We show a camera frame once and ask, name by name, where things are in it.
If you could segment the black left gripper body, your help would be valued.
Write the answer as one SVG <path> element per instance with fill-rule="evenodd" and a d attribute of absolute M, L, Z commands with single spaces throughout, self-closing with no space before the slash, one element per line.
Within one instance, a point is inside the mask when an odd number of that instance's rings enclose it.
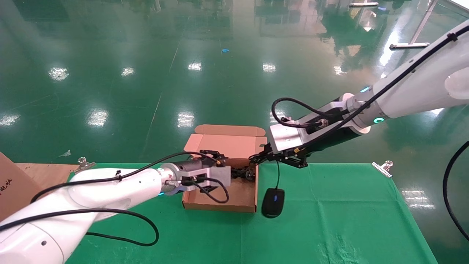
<path fill-rule="evenodd" d="M 205 175 L 208 169 L 201 160 L 177 161 L 171 167 L 176 175 Z"/>

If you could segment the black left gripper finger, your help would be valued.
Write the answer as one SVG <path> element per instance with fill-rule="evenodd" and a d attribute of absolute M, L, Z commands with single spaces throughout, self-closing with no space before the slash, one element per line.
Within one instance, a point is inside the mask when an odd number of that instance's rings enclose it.
<path fill-rule="evenodd" d="M 215 165 L 216 167 L 231 167 L 231 176 L 255 176 L 256 166 L 248 158 L 229 158 L 218 151 L 200 150 L 200 153 L 212 157 L 216 162 L 208 161 L 208 158 L 201 158 L 205 164 Z"/>
<path fill-rule="evenodd" d="M 228 177 L 228 175 L 213 175 L 212 178 L 221 181 L 226 187 L 229 195 L 255 195 L 256 194 L 256 181 L 252 176 L 235 176 Z M 204 181 L 202 184 L 208 193 L 211 195 L 224 195 L 225 192 L 220 184 L 212 181 Z"/>

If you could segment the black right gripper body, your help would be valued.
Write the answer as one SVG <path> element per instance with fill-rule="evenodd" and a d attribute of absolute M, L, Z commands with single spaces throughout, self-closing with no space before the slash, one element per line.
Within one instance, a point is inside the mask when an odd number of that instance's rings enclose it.
<path fill-rule="evenodd" d="M 340 128 L 328 137 L 325 137 L 322 140 L 312 143 L 309 147 L 307 147 L 307 150 L 310 153 L 322 151 L 326 148 L 352 140 L 356 137 L 361 136 L 362 134 L 363 133 L 354 131 L 352 128 Z"/>

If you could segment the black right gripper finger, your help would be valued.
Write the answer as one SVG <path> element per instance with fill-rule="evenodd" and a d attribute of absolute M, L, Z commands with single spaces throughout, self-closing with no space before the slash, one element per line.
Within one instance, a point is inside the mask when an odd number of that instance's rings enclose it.
<path fill-rule="evenodd" d="M 263 150 L 250 157 L 250 163 L 263 163 L 265 161 L 278 161 L 281 163 L 294 162 L 294 148 L 277 151 L 271 145 L 264 145 Z"/>
<path fill-rule="evenodd" d="M 287 164 L 289 166 L 292 166 L 292 167 L 295 167 L 295 168 L 305 168 L 308 166 L 308 163 L 306 161 L 306 157 L 296 157 L 294 155 L 294 162 L 292 163 L 283 163 L 283 164 Z"/>

